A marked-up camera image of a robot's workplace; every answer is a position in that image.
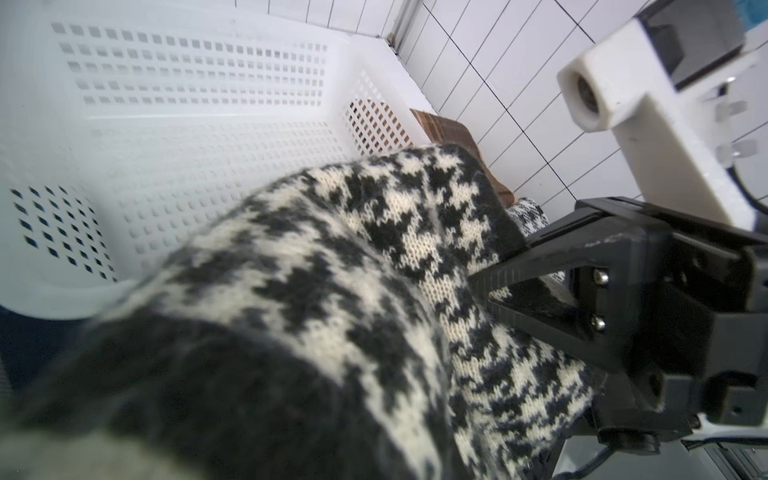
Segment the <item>smiley face white scarf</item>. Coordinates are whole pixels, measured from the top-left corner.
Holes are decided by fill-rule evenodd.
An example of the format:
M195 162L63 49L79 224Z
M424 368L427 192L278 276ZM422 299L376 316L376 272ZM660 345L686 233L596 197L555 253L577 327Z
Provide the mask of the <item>smiley face white scarf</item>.
M524 237L531 236L549 225L546 214L530 198L520 198L513 205L507 207L506 211Z

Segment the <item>houndstooth black white scarf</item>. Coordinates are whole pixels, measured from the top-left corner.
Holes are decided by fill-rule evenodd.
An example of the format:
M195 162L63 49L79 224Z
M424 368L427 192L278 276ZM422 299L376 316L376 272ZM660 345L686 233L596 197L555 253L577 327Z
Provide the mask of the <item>houndstooth black white scarf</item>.
M1 475L515 479L604 381L477 303L524 242L455 144L278 180L14 396Z

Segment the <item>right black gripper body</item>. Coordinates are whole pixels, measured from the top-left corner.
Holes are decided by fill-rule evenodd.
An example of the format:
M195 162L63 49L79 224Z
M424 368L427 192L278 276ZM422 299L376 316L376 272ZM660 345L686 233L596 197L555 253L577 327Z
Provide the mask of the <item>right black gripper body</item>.
M581 201L615 239L575 275L593 337L616 335L619 374L592 408L598 440L655 453L694 437L767 433L767 219L743 230L625 198Z

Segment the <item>navy grey striped scarf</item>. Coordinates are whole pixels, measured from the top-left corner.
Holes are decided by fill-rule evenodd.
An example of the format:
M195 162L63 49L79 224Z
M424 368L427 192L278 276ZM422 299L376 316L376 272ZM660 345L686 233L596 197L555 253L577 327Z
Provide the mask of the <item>navy grey striped scarf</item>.
M33 381L77 336L85 319L28 317L1 308L1 360L12 392Z

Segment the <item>white plastic basket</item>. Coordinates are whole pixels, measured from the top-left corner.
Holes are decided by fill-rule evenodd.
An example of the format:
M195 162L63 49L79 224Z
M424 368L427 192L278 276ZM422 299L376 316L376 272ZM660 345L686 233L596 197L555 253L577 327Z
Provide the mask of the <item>white plastic basket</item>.
M1 304L97 313L243 197L423 145L389 47L234 7L1 5Z

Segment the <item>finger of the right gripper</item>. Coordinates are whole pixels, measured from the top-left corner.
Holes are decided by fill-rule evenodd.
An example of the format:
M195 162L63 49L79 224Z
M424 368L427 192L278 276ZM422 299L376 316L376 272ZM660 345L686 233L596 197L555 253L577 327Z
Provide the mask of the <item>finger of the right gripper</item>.
M495 320L609 373L630 369L669 225L581 211L469 279Z

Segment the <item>brown plaid scarf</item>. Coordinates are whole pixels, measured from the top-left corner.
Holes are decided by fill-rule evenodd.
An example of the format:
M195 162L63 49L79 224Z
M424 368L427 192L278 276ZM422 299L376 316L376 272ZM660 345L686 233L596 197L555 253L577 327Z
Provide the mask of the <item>brown plaid scarf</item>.
M466 126L456 120L451 120L426 111L412 109L411 112L432 143L459 145L480 162L496 195L505 207L511 207L518 203L518 199L514 192L493 175L490 168L483 160L479 147Z

